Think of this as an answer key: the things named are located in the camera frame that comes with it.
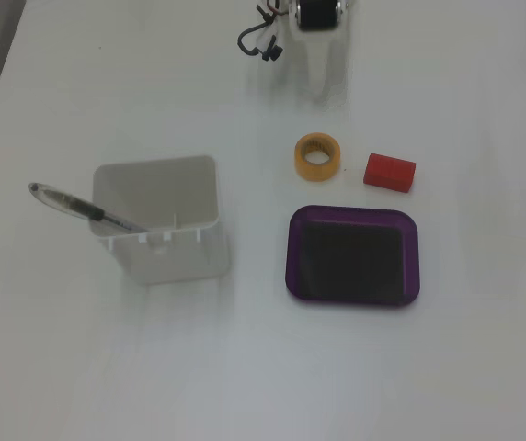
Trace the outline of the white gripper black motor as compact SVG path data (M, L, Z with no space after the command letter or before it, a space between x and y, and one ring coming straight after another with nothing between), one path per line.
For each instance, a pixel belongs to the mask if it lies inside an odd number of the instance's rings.
M351 2L341 0L295 0L289 2L289 26L303 46L307 61L309 90L314 96L324 91L326 104L345 104L349 80L349 37L331 46L326 71L326 41L348 23Z

